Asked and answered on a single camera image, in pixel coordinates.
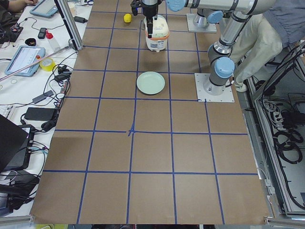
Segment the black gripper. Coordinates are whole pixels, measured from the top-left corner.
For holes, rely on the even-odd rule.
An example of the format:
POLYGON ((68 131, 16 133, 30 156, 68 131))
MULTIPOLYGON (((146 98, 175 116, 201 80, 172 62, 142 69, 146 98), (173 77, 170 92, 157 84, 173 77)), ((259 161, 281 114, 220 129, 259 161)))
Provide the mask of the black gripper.
POLYGON ((146 17, 148 38, 153 37, 153 17, 158 11, 158 0, 142 0, 142 12, 146 17))

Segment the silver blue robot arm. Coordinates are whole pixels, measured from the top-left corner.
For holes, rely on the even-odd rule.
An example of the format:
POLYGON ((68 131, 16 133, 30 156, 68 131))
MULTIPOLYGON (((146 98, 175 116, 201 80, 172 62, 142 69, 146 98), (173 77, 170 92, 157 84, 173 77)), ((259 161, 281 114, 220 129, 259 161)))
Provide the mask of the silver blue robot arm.
MULTIPOLYGON (((168 29, 166 19, 158 15, 158 7, 162 3, 161 0, 134 0, 131 3, 132 13, 137 15, 138 9, 142 9, 145 16, 144 24, 146 28, 147 37, 149 39, 161 37, 161 29, 168 29)), ((199 5, 198 0, 169 0, 166 2, 167 8, 171 11, 177 12, 181 8, 187 7, 197 9, 196 13, 186 14, 186 22, 188 31, 190 32, 204 32, 216 33, 216 24, 222 21, 223 11, 215 8, 209 9, 199 5)))
POLYGON ((202 9, 203 13, 211 10, 232 13, 221 37, 208 51, 211 74, 209 79, 203 83, 206 92, 213 95, 223 92, 225 84, 235 68, 230 55, 236 38, 252 15, 267 11, 274 3, 274 0, 168 0, 166 2, 172 11, 180 11, 184 7, 188 7, 202 9))

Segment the green plate near arm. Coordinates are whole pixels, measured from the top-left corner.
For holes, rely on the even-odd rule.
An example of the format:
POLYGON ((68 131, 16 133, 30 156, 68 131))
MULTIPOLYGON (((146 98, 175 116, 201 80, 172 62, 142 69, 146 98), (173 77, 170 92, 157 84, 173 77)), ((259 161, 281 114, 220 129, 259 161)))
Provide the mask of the green plate near arm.
POLYGON ((157 72, 144 72, 136 81, 137 88, 144 94, 158 94, 165 87, 164 77, 157 72))

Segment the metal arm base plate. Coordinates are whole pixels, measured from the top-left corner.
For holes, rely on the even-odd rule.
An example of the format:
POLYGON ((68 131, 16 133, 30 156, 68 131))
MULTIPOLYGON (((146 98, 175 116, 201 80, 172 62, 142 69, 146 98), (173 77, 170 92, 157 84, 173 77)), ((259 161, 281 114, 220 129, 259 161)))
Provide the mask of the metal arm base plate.
POLYGON ((195 73, 197 100, 199 102, 234 103, 234 96, 228 79, 223 86, 210 82, 209 73, 195 73))
POLYGON ((188 13, 186 17, 188 31, 201 33, 217 33, 216 25, 210 24, 205 17, 192 13, 188 13))

